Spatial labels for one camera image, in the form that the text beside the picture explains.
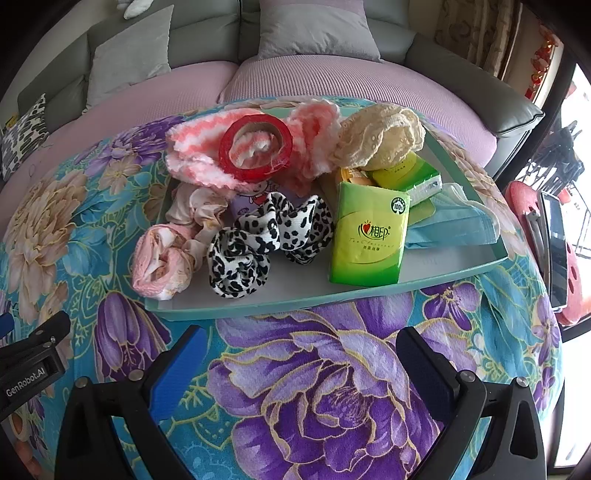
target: gray pillow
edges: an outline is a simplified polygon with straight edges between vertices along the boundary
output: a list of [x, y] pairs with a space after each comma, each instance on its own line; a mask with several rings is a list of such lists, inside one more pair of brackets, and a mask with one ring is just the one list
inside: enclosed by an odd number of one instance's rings
[[259, 60], [296, 54], [379, 61], [363, 0], [261, 0]]
[[157, 11], [96, 48], [86, 108], [130, 85], [170, 72], [168, 36], [173, 8]]

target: leopard print pillow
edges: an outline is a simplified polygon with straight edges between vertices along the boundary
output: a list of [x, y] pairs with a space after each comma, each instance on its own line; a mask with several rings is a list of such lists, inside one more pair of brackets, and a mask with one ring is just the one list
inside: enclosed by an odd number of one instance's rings
[[7, 181], [41, 145], [49, 133], [45, 125], [45, 93], [2, 139], [2, 177]]

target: black bracket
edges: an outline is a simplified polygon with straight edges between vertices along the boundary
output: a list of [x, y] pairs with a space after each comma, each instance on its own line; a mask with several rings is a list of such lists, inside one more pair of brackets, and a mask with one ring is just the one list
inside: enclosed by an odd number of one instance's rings
[[206, 354], [205, 330], [190, 326], [172, 350], [145, 372], [119, 382], [76, 380], [61, 424], [55, 477], [59, 480], [135, 480], [112, 417], [125, 420], [154, 480], [194, 480], [171, 448], [158, 422], [170, 416]]
[[[12, 330], [12, 316], [2, 315], [0, 325], [4, 334]], [[0, 348], [0, 421], [64, 374], [56, 346], [69, 332], [70, 318], [58, 312], [24, 340]]]
[[451, 479], [481, 418], [491, 422], [469, 480], [546, 478], [540, 421], [526, 378], [509, 385], [457, 372], [412, 327], [398, 332], [396, 352], [434, 420], [444, 430], [410, 480]]

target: tray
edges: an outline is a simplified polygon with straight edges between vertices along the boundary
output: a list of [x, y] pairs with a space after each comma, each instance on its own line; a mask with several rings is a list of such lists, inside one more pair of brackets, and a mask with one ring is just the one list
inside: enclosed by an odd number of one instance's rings
[[[347, 116], [355, 110], [343, 108], [342, 114]], [[265, 112], [285, 118], [289, 111], [287, 108], [273, 108]], [[418, 154], [441, 172], [444, 183], [459, 183], [469, 200], [482, 203], [460, 168], [428, 131], [424, 148]], [[171, 191], [177, 184], [171, 180], [168, 186], [159, 217], [161, 223], [166, 222], [164, 214], [172, 203]], [[202, 269], [195, 272], [184, 292], [171, 300], [145, 299], [145, 307], [167, 320], [203, 320], [289, 312], [325, 303], [402, 293], [471, 277], [493, 269], [506, 259], [507, 251], [501, 238], [493, 245], [406, 250], [399, 282], [370, 288], [330, 283], [328, 273], [331, 257], [332, 246], [321, 252], [310, 265], [294, 264], [281, 252], [274, 253], [271, 255], [266, 285], [241, 299], [224, 299], [213, 292], [209, 286], [209, 269], [205, 262]]]

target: green tissue pack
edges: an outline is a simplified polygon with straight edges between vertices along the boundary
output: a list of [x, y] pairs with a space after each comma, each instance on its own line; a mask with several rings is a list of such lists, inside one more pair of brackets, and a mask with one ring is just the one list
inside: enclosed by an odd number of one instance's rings
[[362, 287], [397, 283], [409, 204], [404, 192], [341, 183], [330, 281]]
[[415, 152], [410, 152], [395, 167], [373, 170], [368, 174], [384, 189], [408, 193], [411, 207], [431, 198], [443, 188], [441, 174]]

